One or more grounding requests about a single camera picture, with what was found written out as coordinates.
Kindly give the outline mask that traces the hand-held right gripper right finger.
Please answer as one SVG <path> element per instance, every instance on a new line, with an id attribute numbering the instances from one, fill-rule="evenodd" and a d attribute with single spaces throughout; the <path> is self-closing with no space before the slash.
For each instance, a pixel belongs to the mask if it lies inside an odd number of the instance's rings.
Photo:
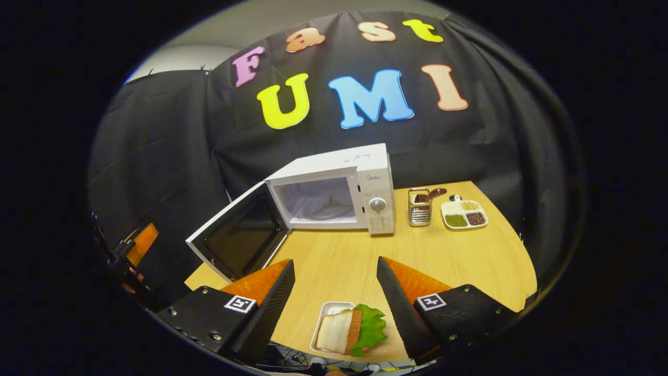
<path id="1" fill-rule="evenodd" d="M 520 316 L 472 284 L 450 287 L 388 257 L 378 259 L 377 280 L 418 366 L 479 347 Z"/>

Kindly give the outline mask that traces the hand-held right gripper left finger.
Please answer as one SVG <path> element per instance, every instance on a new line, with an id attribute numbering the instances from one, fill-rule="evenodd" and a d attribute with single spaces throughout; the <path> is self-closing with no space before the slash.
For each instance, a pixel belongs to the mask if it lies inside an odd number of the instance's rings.
<path id="1" fill-rule="evenodd" d="M 282 260 L 222 289 L 200 286 L 157 316 L 199 347 L 253 366 L 265 356 L 294 281 L 293 260 Z"/>

